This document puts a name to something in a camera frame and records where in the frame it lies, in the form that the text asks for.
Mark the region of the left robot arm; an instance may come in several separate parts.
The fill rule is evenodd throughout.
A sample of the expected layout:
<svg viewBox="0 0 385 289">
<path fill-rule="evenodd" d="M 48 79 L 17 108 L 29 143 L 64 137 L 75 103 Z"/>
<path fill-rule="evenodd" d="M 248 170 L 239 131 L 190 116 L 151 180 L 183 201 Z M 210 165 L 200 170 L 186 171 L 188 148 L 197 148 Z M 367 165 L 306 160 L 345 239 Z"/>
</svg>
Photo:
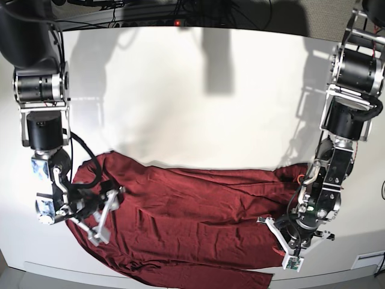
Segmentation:
<svg viewBox="0 0 385 289">
<path fill-rule="evenodd" d="M 359 18 L 376 31 L 357 27 Z M 384 87 L 383 1 L 356 1 L 342 41 L 331 59 L 315 157 L 299 180 L 284 215 L 258 218 L 276 236 L 284 251 L 282 267 L 299 271 L 307 253 L 324 240 L 334 240 L 319 227 L 334 220 L 340 210 L 344 180 L 350 175 L 360 141 L 366 141 L 372 119 L 383 110 Z"/>
</svg>

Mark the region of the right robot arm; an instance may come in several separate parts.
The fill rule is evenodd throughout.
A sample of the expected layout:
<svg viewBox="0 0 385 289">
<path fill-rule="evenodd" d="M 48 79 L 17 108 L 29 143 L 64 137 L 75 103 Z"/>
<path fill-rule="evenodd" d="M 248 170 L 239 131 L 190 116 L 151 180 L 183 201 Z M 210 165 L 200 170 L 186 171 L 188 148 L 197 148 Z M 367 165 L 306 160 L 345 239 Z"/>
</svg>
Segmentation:
<svg viewBox="0 0 385 289">
<path fill-rule="evenodd" d="M 22 145 L 34 152 L 35 210 L 43 224 L 70 220 L 95 246 L 106 244 L 111 234 L 105 223 L 119 208 L 123 189 L 102 181 L 102 167 L 94 155 L 94 179 L 72 182 L 73 158 L 65 146 L 82 140 L 70 129 L 63 30 L 48 15 L 48 6 L 46 1 L 1 2 L 1 54 L 14 67 Z"/>
</svg>

